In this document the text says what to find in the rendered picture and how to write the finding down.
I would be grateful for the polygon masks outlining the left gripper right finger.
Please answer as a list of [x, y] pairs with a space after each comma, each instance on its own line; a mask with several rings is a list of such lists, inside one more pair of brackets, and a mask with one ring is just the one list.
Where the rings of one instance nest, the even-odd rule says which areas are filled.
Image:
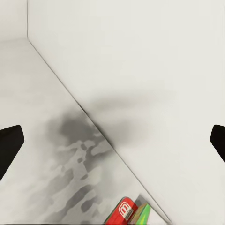
[[221, 125], [214, 125], [211, 136], [210, 136], [210, 142], [214, 146], [214, 148], [217, 150], [220, 157], [225, 162], [225, 127]]

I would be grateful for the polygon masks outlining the board game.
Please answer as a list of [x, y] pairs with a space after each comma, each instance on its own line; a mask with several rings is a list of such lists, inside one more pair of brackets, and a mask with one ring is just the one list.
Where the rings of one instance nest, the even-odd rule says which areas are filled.
[[125, 197], [104, 225], [168, 225], [148, 204], [138, 207]]

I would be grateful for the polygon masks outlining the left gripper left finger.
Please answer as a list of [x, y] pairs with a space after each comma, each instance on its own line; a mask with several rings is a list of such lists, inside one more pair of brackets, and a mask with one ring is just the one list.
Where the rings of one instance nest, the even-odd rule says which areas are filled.
[[20, 125], [0, 129], [0, 181], [24, 143]]

